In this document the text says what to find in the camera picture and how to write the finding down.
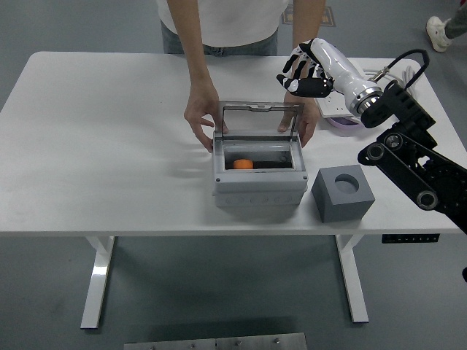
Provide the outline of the person's left hand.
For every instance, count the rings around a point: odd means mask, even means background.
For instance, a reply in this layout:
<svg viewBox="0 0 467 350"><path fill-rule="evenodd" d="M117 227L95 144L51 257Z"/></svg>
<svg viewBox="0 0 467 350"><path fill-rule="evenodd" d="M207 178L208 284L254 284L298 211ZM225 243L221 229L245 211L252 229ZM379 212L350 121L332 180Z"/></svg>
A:
<svg viewBox="0 0 467 350"><path fill-rule="evenodd" d="M313 98L298 97L291 95L289 92L285 93L284 102L293 104L301 103L304 105L301 118L297 124L297 131L301 146L305 147L313 137L314 130L321 117L320 110Z"/></svg>

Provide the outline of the person's right hand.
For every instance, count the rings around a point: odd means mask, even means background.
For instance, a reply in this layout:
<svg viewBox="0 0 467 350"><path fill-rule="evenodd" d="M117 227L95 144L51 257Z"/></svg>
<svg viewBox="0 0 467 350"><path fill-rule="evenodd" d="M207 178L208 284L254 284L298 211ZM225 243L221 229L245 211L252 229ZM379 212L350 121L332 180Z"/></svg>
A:
<svg viewBox="0 0 467 350"><path fill-rule="evenodd" d="M212 83L192 84L184 118L202 146L211 153L213 140L205 134L203 127L218 127L227 131L227 125L219 113L219 96Z"/></svg>

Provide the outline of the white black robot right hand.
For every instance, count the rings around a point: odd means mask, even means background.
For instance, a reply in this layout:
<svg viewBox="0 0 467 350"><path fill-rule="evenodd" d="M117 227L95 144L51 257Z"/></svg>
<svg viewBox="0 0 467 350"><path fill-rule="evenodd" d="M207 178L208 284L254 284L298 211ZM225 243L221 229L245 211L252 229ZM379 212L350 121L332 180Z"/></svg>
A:
<svg viewBox="0 0 467 350"><path fill-rule="evenodd" d="M366 80L332 44L314 38L300 43L290 54L278 82L293 96L325 98L336 91L353 114L364 101L382 95L377 83Z"/></svg>

